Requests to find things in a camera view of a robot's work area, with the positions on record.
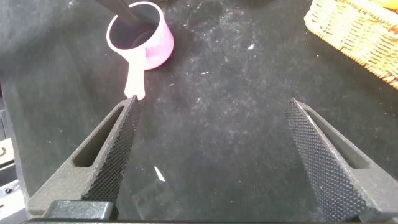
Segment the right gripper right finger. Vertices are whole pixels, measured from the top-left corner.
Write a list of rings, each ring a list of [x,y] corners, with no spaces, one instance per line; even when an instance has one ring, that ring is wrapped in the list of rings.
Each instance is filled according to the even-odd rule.
[[[292,98],[285,117],[329,222],[397,222],[397,181],[308,105]]]

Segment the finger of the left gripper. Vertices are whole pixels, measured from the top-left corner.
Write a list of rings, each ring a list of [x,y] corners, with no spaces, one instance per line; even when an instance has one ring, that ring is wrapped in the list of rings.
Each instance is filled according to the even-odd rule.
[[[135,24],[139,21],[138,17],[135,16],[129,6],[123,0],[96,0],[102,6],[112,11],[117,17],[123,20],[127,24]]]

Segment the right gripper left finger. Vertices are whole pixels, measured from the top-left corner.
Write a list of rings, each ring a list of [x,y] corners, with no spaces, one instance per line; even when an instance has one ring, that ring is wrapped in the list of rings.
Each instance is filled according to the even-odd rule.
[[[118,103],[30,198],[32,218],[109,220],[139,123],[136,96]]]

